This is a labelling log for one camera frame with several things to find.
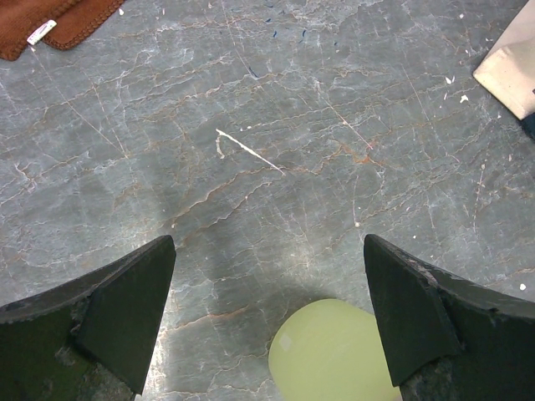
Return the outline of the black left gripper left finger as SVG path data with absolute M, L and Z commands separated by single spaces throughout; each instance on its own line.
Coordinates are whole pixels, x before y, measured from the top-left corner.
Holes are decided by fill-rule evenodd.
M 143 392 L 176 262 L 160 236 L 1 308 L 3 400 L 132 400 Z

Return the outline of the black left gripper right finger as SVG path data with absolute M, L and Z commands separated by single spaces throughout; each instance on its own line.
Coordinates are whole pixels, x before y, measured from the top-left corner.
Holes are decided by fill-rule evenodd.
M 532 400 L 534 304 L 380 236 L 364 264 L 390 379 L 404 400 Z

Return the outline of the green bottle with white cap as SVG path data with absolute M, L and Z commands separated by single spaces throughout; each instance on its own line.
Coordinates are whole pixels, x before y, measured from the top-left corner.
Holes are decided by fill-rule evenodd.
M 312 302 L 278 329 L 268 367 L 284 400 L 401 400 L 375 316 L 337 299 Z

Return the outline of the beige canvas tote bag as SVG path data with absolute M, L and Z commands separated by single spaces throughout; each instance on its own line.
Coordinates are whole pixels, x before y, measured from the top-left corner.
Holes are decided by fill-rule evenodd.
M 529 0 L 473 73 L 534 137 L 534 1 Z

